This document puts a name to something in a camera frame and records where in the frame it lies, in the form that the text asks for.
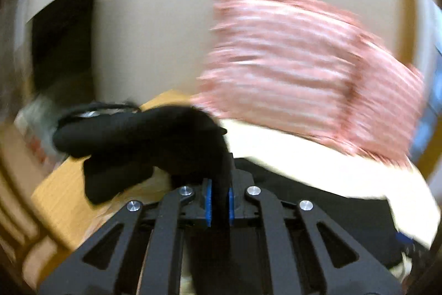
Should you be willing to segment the black pants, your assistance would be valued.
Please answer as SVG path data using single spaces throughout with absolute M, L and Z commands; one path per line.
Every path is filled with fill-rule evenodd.
M 207 113 L 190 106 L 81 118 L 64 116 L 52 136 L 56 149 L 82 158 L 85 197 L 93 205 L 152 177 L 169 175 L 172 188 L 220 179 L 232 166 L 247 171 L 256 185 L 278 199 L 310 200 L 344 228 L 385 267 L 402 261 L 403 244 L 385 200 L 345 198 L 274 173 L 245 158 L 232 159 L 226 131 Z

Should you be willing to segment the cream patterned mattress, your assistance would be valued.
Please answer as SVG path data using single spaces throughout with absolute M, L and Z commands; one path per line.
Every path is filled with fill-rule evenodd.
M 398 275 L 397 233 L 429 248 L 441 212 L 410 160 L 382 162 L 341 153 L 265 127 L 223 120 L 236 166 L 281 199 L 316 203 Z

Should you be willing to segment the pink polka dot pillow right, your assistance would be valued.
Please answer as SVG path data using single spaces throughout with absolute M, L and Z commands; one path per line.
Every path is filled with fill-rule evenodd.
M 420 71 L 361 34 L 341 137 L 359 154 L 404 163 L 424 106 Z

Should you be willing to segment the pink polka dot pillow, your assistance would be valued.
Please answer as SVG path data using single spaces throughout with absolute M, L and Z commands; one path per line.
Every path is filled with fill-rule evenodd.
M 362 32 L 351 14 L 318 0 L 216 0 L 214 15 L 196 106 L 307 137 L 339 135 Z
M 424 106 L 420 71 L 361 34 L 341 137 L 359 154 L 404 163 Z

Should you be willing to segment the pink polka dot pillow left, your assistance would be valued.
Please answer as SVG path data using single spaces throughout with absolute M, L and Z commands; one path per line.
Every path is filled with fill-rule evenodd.
M 214 15 L 196 106 L 307 137 L 339 135 L 362 32 L 351 14 L 318 0 L 216 0 Z

